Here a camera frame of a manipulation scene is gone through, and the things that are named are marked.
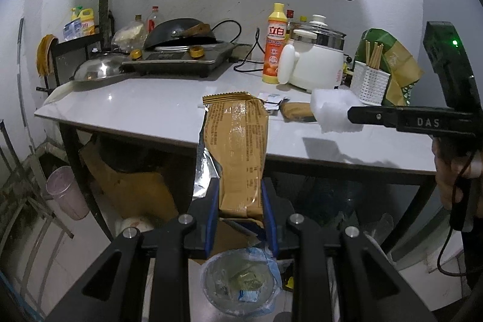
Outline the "person's right hand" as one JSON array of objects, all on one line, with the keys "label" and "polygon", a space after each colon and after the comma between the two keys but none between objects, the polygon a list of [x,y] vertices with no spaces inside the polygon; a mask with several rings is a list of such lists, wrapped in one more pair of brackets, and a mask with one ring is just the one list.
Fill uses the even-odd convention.
[{"label": "person's right hand", "polygon": [[462,199],[462,190],[456,189],[453,197],[453,186],[463,165],[468,161],[469,155],[451,157],[448,150],[438,138],[432,141],[432,152],[436,166],[436,184],[440,190],[440,200],[446,210],[452,208],[452,202],[459,203]]}]

